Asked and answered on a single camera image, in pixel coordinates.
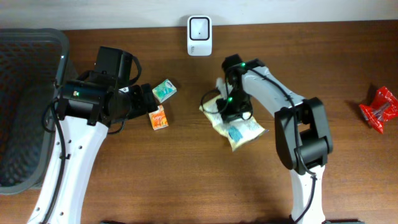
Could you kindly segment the teal tissue pack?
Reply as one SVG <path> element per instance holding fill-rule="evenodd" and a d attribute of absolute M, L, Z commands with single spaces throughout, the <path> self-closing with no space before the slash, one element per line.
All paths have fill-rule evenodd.
<path fill-rule="evenodd" d="M 161 84 L 157 85 L 152 90 L 154 96 L 159 101 L 159 103 L 163 103 L 165 100 L 170 98 L 173 94 L 177 92 L 176 87 L 172 84 L 169 79 L 166 79 Z"/>

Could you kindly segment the red snack bag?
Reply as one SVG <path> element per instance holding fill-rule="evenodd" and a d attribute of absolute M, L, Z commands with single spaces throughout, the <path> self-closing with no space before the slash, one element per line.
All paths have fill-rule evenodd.
<path fill-rule="evenodd" d="M 384 123 L 397 117 L 397 98 L 385 87 L 376 91 L 370 105 L 359 105 L 364 119 L 380 134 L 384 133 Z"/>

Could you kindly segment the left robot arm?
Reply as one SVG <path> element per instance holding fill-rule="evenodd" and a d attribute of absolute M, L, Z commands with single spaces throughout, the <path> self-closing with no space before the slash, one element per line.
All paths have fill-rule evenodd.
<path fill-rule="evenodd" d="M 80 223 L 96 155 L 112 124 L 157 109 L 148 83 L 119 87 L 71 80 L 51 105 L 55 142 L 29 223 Z"/>

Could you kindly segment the orange tissue pack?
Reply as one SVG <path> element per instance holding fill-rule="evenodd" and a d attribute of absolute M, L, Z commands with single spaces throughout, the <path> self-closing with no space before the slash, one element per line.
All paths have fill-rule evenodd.
<path fill-rule="evenodd" d="M 155 131 L 169 126 L 169 123 L 165 115 L 164 107 L 162 105 L 159 105 L 156 111 L 149 113 L 149 119 L 152 128 Z"/>

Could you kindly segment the yellow wet wipes bag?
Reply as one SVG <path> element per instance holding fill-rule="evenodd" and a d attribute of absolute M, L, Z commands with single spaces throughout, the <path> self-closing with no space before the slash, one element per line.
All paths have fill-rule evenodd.
<path fill-rule="evenodd" d="M 211 112 L 218 111 L 216 101 L 223 100 L 221 95 L 214 97 L 200 106 L 199 110 L 202 111 L 210 121 L 213 129 L 220 135 L 226 137 L 231 145 L 232 151 L 242 145 L 257 139 L 259 136 L 268 133 L 268 129 L 264 129 L 254 117 L 249 120 L 238 118 L 234 121 L 226 123 L 222 120 L 219 113 L 212 114 Z"/>

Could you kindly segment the white barcode scanner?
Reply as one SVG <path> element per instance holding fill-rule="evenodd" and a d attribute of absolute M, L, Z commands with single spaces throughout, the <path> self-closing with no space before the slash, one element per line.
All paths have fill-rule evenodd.
<path fill-rule="evenodd" d="M 190 16 L 187 19 L 187 52 L 193 57 L 211 55 L 213 24 L 209 16 Z"/>

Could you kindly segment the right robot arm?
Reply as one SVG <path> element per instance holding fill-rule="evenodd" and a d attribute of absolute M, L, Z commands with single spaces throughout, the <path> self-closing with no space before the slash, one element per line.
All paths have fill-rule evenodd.
<path fill-rule="evenodd" d="M 333 150 L 325 107 L 317 98 L 306 99 L 283 85 L 259 59 L 243 61 L 238 54 L 222 63 L 226 99 L 217 106 L 224 123 L 253 112 L 255 98 L 274 117 L 275 147 L 290 171 L 294 223 L 325 223 L 322 177 Z"/>

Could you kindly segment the grey plastic basket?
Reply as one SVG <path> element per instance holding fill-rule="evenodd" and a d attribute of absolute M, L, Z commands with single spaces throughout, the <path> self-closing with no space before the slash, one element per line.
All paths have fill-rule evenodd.
<path fill-rule="evenodd" d="M 77 76 L 57 29 L 1 30 L 1 194 L 39 188 L 50 160 L 53 121 L 45 108 Z"/>

